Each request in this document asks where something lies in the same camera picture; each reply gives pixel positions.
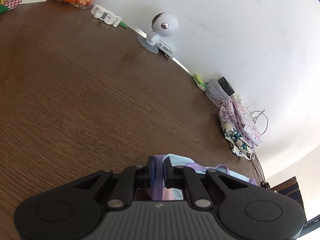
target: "purple strap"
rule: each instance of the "purple strap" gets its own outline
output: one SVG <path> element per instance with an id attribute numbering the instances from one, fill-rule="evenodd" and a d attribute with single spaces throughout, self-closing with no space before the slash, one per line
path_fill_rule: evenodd
<path id="1" fill-rule="evenodd" d="M 204 166 L 201 166 L 197 163 L 189 163 L 187 165 L 185 165 L 186 167 L 190 167 L 190 168 L 193 168 L 195 171 L 206 171 L 208 169 L 224 169 L 226 170 L 226 174 L 230 175 L 230 171 L 228 169 L 228 167 L 226 165 L 223 165 L 223 164 L 219 164 L 215 167 L 204 167 Z"/>
<path id="2" fill-rule="evenodd" d="M 155 155 L 155 181 L 151 189 L 151 199 L 153 201 L 162 200 L 163 190 L 163 159 L 164 155 Z"/>

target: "checkered paper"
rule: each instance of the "checkered paper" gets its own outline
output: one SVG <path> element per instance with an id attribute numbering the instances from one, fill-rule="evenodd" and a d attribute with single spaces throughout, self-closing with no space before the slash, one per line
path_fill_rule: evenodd
<path id="1" fill-rule="evenodd" d="M 13 8 L 16 8 L 21 2 L 22 0 L 10 0 L 5 2 L 3 5 L 8 7 L 9 10 L 12 10 Z"/>

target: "green object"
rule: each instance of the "green object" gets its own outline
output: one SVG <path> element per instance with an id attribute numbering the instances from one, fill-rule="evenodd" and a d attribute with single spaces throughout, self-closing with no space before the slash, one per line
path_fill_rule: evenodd
<path id="1" fill-rule="evenodd" d="M 0 4 L 0 14 L 9 11 L 9 8 L 7 6 L 4 6 L 3 4 Z"/>
<path id="2" fill-rule="evenodd" d="M 193 74 L 192 78 L 195 81 L 198 88 L 200 88 L 202 91 L 205 92 L 208 89 L 207 85 L 203 82 L 201 77 L 199 77 L 196 73 Z"/>
<path id="3" fill-rule="evenodd" d="M 127 25 L 124 22 L 120 22 L 119 25 L 124 27 L 124 28 L 127 28 Z"/>

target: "wood grain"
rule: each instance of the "wood grain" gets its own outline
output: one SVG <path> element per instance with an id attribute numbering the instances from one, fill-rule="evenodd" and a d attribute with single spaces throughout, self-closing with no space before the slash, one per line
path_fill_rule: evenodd
<path id="1" fill-rule="evenodd" d="M 19 239 L 12 217 L 24 199 L 150 155 L 258 179 L 189 74 L 131 29 L 52 1 L 0 15 L 0 30 L 0 239 Z"/>

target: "cable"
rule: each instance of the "cable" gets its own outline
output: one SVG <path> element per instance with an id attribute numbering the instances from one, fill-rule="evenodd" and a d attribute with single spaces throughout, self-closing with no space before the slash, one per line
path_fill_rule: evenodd
<path id="1" fill-rule="evenodd" d="M 257 161 L 258 161 L 258 164 L 259 164 L 259 167 L 257 166 L 256 162 L 255 162 L 255 158 L 257 158 Z M 251 161 L 253 162 L 253 166 L 257 172 L 257 175 L 259 177 L 260 180 L 263 181 L 263 183 L 266 183 L 266 178 L 264 176 L 264 173 L 263 173 L 263 169 L 262 169 L 262 166 L 261 166 L 261 163 L 257 157 L 257 154 L 256 154 L 256 151 L 255 151 L 255 148 L 253 148 L 253 152 L 252 152 L 252 158 L 251 158 Z"/>
<path id="2" fill-rule="evenodd" d="M 267 129 L 268 129 L 268 124 L 269 124 L 268 117 L 264 114 L 264 111 L 265 111 L 265 109 L 263 109 L 262 111 L 257 110 L 257 111 L 253 111 L 253 112 L 252 112 L 252 113 L 260 112 L 256 117 L 253 118 L 254 123 L 257 122 L 258 117 L 259 117 L 260 115 L 262 115 L 262 114 L 263 114 L 263 115 L 265 116 L 265 118 L 267 119 L 267 127 L 266 127 L 266 129 L 264 130 L 264 132 L 263 132 L 261 135 L 263 135 L 263 134 L 267 131 Z"/>

